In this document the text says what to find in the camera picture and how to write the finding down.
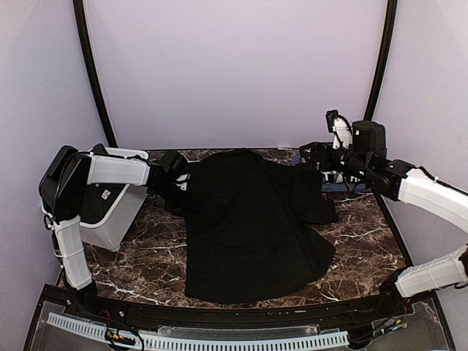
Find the black long sleeve shirt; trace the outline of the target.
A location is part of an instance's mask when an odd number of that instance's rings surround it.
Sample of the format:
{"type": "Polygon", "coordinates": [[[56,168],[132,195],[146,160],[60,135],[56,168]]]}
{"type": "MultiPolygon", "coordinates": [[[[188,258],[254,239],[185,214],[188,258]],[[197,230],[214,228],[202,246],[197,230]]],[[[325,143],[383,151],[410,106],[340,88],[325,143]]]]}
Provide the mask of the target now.
{"type": "Polygon", "coordinates": [[[252,303],[326,275],[336,250],[316,226],[338,216],[319,170],[240,149],[191,162],[182,174],[188,298],[252,303]]]}

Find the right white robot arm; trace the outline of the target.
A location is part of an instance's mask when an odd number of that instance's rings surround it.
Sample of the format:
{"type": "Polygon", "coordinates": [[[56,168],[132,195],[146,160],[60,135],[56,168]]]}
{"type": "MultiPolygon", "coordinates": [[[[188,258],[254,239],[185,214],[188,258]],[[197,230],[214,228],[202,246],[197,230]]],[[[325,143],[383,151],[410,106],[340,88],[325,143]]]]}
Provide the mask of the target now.
{"type": "MultiPolygon", "coordinates": [[[[421,208],[457,228],[467,230],[467,192],[400,159],[387,158],[385,127],[373,121],[349,123],[337,116],[328,122],[333,141],[301,146],[306,164],[336,171],[363,182],[374,193],[421,208]]],[[[427,263],[393,274],[373,302],[380,317],[389,317],[401,300],[448,286],[467,286],[467,246],[427,263]]]]}

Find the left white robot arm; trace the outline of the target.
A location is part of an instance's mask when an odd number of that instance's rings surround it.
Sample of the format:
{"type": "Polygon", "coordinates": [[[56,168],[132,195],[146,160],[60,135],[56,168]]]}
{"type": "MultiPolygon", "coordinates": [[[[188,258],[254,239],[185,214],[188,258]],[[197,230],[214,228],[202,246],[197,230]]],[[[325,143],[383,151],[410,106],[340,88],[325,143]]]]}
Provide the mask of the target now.
{"type": "Polygon", "coordinates": [[[148,193],[176,211],[187,206],[182,184],[188,163],[174,150],[152,161],[145,151],[102,144],[89,151],[60,148],[39,183],[39,195],[54,253],[73,289],[94,285],[83,245],[119,250],[148,193]]]}

